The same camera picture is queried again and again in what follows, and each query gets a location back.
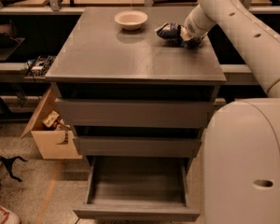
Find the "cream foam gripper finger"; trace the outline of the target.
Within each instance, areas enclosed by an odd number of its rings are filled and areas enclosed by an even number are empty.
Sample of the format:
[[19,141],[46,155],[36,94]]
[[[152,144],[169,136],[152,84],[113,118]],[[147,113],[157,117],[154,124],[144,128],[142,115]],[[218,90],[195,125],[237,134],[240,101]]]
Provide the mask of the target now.
[[192,39],[192,34],[184,26],[180,28],[180,36],[184,42],[189,42]]

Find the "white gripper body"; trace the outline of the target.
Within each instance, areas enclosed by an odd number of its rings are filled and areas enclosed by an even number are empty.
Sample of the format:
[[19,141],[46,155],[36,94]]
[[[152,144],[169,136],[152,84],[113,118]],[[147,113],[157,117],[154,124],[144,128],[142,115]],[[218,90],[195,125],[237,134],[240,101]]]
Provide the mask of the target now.
[[200,5],[196,6],[184,21],[184,26],[193,37],[204,37],[216,25],[203,11]]

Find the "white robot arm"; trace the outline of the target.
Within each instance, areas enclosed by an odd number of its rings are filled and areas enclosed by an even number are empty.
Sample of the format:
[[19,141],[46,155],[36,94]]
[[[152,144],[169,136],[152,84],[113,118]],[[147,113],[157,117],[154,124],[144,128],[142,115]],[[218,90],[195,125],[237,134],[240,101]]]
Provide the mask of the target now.
[[280,34],[251,0],[200,0],[186,18],[196,36],[218,25],[266,95],[221,107],[203,142],[205,224],[280,224]]

